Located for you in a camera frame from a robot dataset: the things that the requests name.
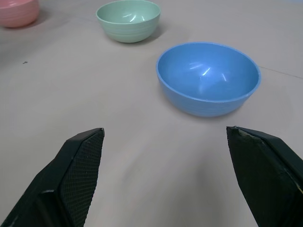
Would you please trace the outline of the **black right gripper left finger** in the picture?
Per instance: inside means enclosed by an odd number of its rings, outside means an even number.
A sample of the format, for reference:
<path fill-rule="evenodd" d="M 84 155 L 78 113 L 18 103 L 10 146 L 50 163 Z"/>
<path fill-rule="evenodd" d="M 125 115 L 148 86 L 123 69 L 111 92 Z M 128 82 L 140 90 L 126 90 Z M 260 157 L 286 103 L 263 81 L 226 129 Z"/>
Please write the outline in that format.
<path fill-rule="evenodd" d="M 103 128 L 95 128 L 66 140 L 1 225 L 84 226 L 97 186 L 104 136 Z"/>

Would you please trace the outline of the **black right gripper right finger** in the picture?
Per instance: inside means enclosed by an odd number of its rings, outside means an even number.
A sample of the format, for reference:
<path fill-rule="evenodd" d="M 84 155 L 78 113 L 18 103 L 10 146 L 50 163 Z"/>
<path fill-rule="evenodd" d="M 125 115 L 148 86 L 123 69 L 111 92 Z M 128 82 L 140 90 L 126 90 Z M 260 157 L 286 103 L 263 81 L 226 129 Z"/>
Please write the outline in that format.
<path fill-rule="evenodd" d="M 238 185 L 259 227 L 303 225 L 303 161 L 279 137 L 226 128 Z"/>

